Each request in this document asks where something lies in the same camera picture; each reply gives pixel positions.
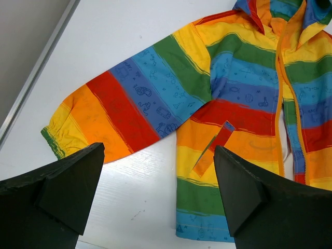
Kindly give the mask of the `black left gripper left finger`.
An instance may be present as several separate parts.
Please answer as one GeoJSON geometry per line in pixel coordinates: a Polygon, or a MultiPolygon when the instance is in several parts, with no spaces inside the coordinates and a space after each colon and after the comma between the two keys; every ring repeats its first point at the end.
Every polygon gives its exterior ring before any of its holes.
{"type": "Polygon", "coordinates": [[[1,181],[1,248],[75,248],[104,162],[103,143],[1,181]]]}

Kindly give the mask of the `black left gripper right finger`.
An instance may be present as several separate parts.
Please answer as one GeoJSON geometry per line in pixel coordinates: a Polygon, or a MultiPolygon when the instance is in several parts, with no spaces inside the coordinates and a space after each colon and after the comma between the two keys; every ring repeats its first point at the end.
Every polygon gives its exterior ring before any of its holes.
{"type": "Polygon", "coordinates": [[[331,191],[288,180],[221,146],[214,165],[236,248],[331,248],[331,191]]]}

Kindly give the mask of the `rainbow striped hooded jacket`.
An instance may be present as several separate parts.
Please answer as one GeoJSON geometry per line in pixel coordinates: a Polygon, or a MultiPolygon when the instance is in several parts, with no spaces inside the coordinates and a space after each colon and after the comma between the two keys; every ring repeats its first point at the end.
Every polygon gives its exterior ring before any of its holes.
{"type": "Polygon", "coordinates": [[[176,235],[232,242],[217,146],[331,190],[330,1],[237,1],[70,94],[41,131],[58,159],[95,142],[109,163],[176,133],[176,235]]]}

